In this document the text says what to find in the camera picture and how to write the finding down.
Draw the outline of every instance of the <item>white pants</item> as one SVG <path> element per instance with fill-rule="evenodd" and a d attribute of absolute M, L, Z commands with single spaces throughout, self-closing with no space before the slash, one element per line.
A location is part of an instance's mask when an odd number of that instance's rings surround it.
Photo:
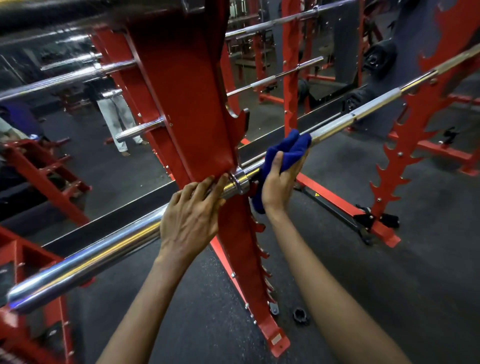
<path fill-rule="evenodd" d="M 127 102 L 122 95 L 116 95 L 106 100 L 98 100 L 96 103 L 98 104 L 103 118 L 107 123 L 108 129 L 110 130 L 110 134 L 112 134 L 113 142 L 117 146 L 117 149 L 119 152 L 126 152 L 127 144 L 125 142 L 117 142 L 115 135 L 122 132 L 120 119 L 127 129 L 133 128 L 137 125 L 132 116 L 132 112 L 127 105 Z M 140 144 L 143 141 L 141 136 L 136 136 L 133 138 L 133 140 L 137 144 Z"/>

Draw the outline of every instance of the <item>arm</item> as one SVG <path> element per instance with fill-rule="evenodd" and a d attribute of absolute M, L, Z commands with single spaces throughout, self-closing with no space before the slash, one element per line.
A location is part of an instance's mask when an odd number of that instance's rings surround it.
<path fill-rule="evenodd" d="M 282 157 L 282 152 L 275 156 L 262 201 L 290 271 L 330 348 L 343 363 L 410 363 L 397 344 L 328 272 L 293 226 L 286 204 L 306 156 L 280 174 Z"/>
<path fill-rule="evenodd" d="M 160 225 L 162 246 L 142 288 L 113 333 L 97 364 L 147 363 L 178 283 L 195 257 L 218 232 L 222 176 L 205 198 L 213 177 L 175 193 Z"/>

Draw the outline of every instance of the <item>blue microfiber towel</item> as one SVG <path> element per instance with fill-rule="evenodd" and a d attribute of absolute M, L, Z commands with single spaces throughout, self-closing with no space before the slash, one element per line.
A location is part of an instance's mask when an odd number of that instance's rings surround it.
<path fill-rule="evenodd" d="M 262 203 L 262 188 L 264 186 L 265 178 L 270 173 L 270 169 L 272 169 L 272 162 L 277 152 L 283 152 L 282 168 L 280 169 L 280 172 L 283 172 L 303 157 L 307 149 L 310 147 L 311 142 L 312 137 L 310 134 L 306 133 L 300 135 L 298 130 L 293 129 L 280 144 L 271 146 L 267 149 L 265 163 L 260 172 L 257 191 L 255 196 L 252 197 L 253 208 L 256 212 L 259 214 L 265 213 L 264 205 Z"/>

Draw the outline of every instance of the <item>hand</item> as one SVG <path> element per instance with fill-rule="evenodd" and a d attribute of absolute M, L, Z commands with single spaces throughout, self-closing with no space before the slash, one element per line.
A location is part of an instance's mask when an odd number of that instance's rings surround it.
<path fill-rule="evenodd" d="M 280 173 L 280 168 L 282 167 L 283 152 L 277 152 L 275 155 L 272 169 L 265 179 L 262 189 L 262 203 L 267 216 L 278 211 L 286 211 L 295 179 L 301 171 L 308 152 L 307 150 L 298 162 L 282 173 Z"/>
<path fill-rule="evenodd" d="M 161 254 L 191 263 L 218 233 L 218 211 L 228 182 L 224 174 L 205 197 L 214 177 L 187 184 L 173 194 L 160 224 Z"/>

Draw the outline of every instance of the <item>forearm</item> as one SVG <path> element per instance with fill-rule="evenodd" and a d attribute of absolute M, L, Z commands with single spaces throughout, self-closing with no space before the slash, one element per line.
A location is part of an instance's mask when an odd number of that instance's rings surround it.
<path fill-rule="evenodd" d="M 188 266 L 181 259 L 159 254 L 97 364 L 148 362 L 160 324 Z"/>
<path fill-rule="evenodd" d="M 343 289 L 302 239 L 285 212 L 269 214 L 308 309 L 343 363 L 409 363 L 395 342 Z"/>

